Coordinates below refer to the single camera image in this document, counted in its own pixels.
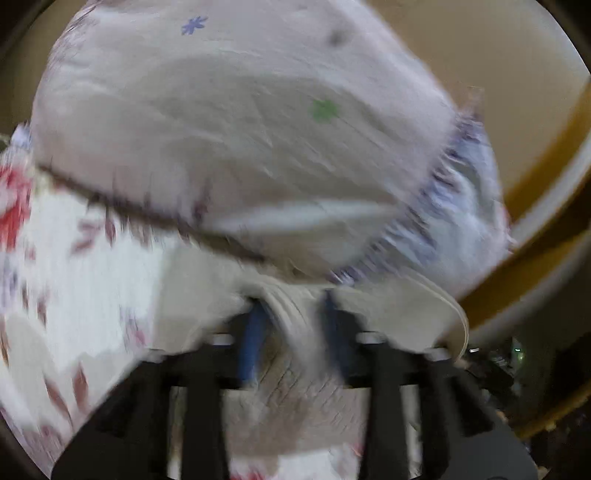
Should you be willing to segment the pale patterned pillow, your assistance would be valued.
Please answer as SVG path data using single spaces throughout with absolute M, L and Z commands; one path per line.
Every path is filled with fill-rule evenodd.
M 478 108 L 363 1 L 91 1 L 31 131 L 61 178 L 308 277 L 461 296 L 509 250 Z

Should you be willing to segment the floral bed sheet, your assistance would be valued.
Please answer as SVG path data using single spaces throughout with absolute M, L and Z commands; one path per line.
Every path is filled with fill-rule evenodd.
M 35 168 L 19 125 L 1 141 L 1 415 L 49 475 L 108 391 L 150 350 L 190 349 L 250 295 L 287 292 L 270 270 L 128 219 Z M 226 398 L 235 479 L 354 479 L 362 393 L 301 376 L 279 342 Z

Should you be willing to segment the wooden white headboard shelf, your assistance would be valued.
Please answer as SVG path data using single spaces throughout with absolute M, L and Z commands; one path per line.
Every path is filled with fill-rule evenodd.
M 528 439 L 590 395 L 585 370 L 553 357 L 590 328 L 590 5 L 586 1 L 379 1 L 376 9 L 459 104 L 481 102 L 514 244 L 462 298 L 472 341 L 517 336 Z

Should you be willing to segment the beige knitted garment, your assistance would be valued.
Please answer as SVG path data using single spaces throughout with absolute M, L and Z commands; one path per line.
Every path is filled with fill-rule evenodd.
M 366 394 L 342 384 L 322 339 L 327 293 L 398 348 L 421 353 L 444 345 L 459 357 L 468 342 L 464 310 L 411 270 L 352 288 L 192 245 L 166 249 L 159 274 L 153 345 L 169 353 L 190 349 L 245 312 L 251 299 L 270 309 L 276 330 L 256 379 L 231 393 L 224 407 L 226 443 L 235 457 L 298 454 L 361 439 Z

